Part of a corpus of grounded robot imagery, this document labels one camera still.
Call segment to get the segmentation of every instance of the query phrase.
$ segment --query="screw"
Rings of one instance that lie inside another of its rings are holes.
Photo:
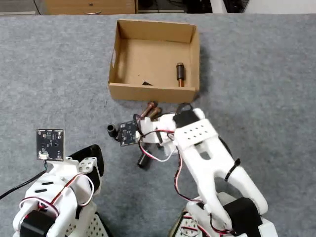
[[[147,108],[142,112],[140,117],[145,117],[148,114],[148,112],[152,110],[153,108],[155,108],[156,106],[157,106],[156,102],[154,101],[148,102]]]
[[[150,117],[151,119],[154,118],[156,115],[160,114],[162,112],[162,109],[160,107],[156,107],[153,111],[151,111],[147,117]]]

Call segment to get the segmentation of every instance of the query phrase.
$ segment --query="red and white wire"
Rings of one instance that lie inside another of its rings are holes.
[[[168,161],[168,160],[170,159],[170,157],[172,156],[172,154],[174,153],[174,151],[175,151],[177,148],[174,148],[173,151],[170,153],[170,155],[169,155],[166,159],[159,159],[159,158],[153,156],[152,154],[148,153],[148,152],[143,148],[142,145],[140,145],[140,149],[142,150],[142,152],[143,152],[146,156],[150,157],[151,159],[157,160],[157,161],[159,161],[159,162],[166,162],[166,161]]]
[[[57,196],[53,199],[53,201],[51,202],[51,204],[54,204],[54,203],[58,200],[58,198],[61,196],[61,193],[63,192],[63,190],[64,190],[65,188],[69,187],[69,186],[70,186],[78,177],[80,177],[80,176],[84,176],[84,177],[89,181],[89,183],[90,183],[91,186],[92,186],[91,195],[90,195],[88,201],[85,202],[85,203],[79,204],[79,206],[87,206],[87,205],[91,202],[91,200],[92,200],[92,197],[93,197],[93,194],[94,194],[94,185],[93,185],[92,180],[91,180],[88,176],[86,176],[85,174],[81,174],[81,173],[75,175],[71,180],[68,181],[68,183],[63,187],[63,189],[62,189],[62,190],[57,194]]]
[[[57,210],[57,208],[53,204],[51,204],[50,202],[48,202],[42,198],[39,198],[39,197],[26,197],[26,198],[22,199],[20,204],[19,204],[20,209],[23,207],[23,204],[29,200],[36,200],[39,203],[44,203],[48,208],[50,208],[54,212],[56,217],[59,216],[59,211]]]
[[[145,134],[144,136],[146,136],[146,135],[148,135],[148,134],[150,134],[150,133],[154,133],[154,132],[165,132],[165,133],[168,133],[168,134],[172,134],[172,133],[173,133],[173,131],[170,131],[170,130],[158,129],[158,130],[151,131],[151,132]],[[175,147],[174,150],[170,153],[170,155],[169,155],[166,159],[159,159],[159,158],[153,156],[152,154],[148,153],[148,152],[143,148],[141,142],[142,142],[144,136],[142,136],[142,137],[140,138],[139,147],[140,147],[141,151],[142,151],[146,156],[150,157],[151,159],[157,160],[157,161],[159,161],[159,162],[166,162],[166,161],[168,161],[168,160],[170,159],[170,157],[172,156],[172,154],[174,153],[174,151],[177,149],[177,148]]]
[[[174,176],[174,188],[177,192],[177,194],[179,194],[182,198],[184,198],[185,200],[187,201],[197,201],[197,202],[202,202],[202,200],[199,200],[199,199],[190,199],[182,194],[180,194],[180,191],[179,191],[179,187],[178,187],[178,178],[179,178],[179,175],[181,173],[181,170],[182,170],[182,166],[183,166],[183,160],[182,160],[182,157],[179,153],[179,168],[178,168],[178,171],[176,172],[175,176]]]
[[[191,216],[184,216],[183,219],[192,219]],[[206,231],[206,229],[204,229],[201,225],[197,224],[197,227],[198,229],[203,232],[204,234],[206,234],[207,237],[211,237],[211,235]],[[183,229],[188,229],[188,230],[191,230],[191,231],[198,231],[197,229],[195,228],[191,228],[191,227],[181,227]]]

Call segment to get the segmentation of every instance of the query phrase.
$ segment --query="circuit board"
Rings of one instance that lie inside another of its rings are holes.
[[[128,146],[138,142],[138,131],[134,121],[119,124],[120,145]]]
[[[43,160],[64,160],[65,131],[62,129],[37,129],[37,158]]]

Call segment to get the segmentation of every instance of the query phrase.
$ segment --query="wooden cabinet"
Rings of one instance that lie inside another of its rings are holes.
[[[135,0],[45,0],[48,14],[135,14]]]

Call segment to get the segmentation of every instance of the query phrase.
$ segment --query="black object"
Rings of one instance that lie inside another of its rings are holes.
[[[64,160],[64,130],[37,129],[36,134],[36,150],[38,159],[40,159],[40,153],[47,155],[46,160]]]
[[[210,0],[185,0],[187,13],[212,13],[212,5]]]
[[[97,164],[98,164],[100,176],[101,177],[103,176],[103,174],[104,174],[104,161],[103,161],[101,148],[98,145],[93,144],[89,147],[83,148],[82,150],[71,154],[70,157],[72,159],[78,160],[79,163],[87,157],[96,157],[97,161],[98,161]]]
[[[136,144],[138,142],[138,138],[136,137],[137,127],[135,121],[120,123],[119,131],[121,147]]]
[[[231,149],[229,148],[229,146],[227,145],[227,143],[221,138],[221,137],[218,137],[218,139],[223,143],[224,147],[226,148],[226,150],[228,151],[228,153],[232,155],[232,152],[231,152]]]
[[[110,137],[113,137],[113,138],[118,137],[119,131],[115,128],[115,125],[113,123],[110,123],[107,126],[107,131]]]
[[[24,218],[20,237],[46,237],[50,227],[55,223],[55,218],[43,212],[33,210]]]
[[[241,0],[224,0],[228,13],[243,13],[244,8]]]
[[[154,4],[154,0],[138,0],[139,4],[142,7],[151,7]]]
[[[248,237],[261,237],[258,227],[262,225],[262,220],[251,199],[241,197],[223,208],[231,218],[237,236],[245,233]]]
[[[149,161],[150,161],[150,157],[148,157],[145,153],[142,153],[138,159],[137,164],[139,167],[143,169],[147,167],[147,165],[149,164]]]
[[[199,121],[199,118],[193,110],[184,110],[173,116],[173,120],[175,121],[177,128],[180,128]]]
[[[178,63],[176,68],[177,68],[177,80],[184,79],[184,65],[183,65],[183,63]]]
[[[148,82],[144,81],[142,85],[151,85]]]
[[[233,167],[228,171],[226,177],[225,177],[225,181],[227,182],[229,176],[232,174],[232,172],[236,169],[237,166],[239,166],[241,163],[240,159],[238,158],[237,160],[235,160],[235,163],[233,165]]]

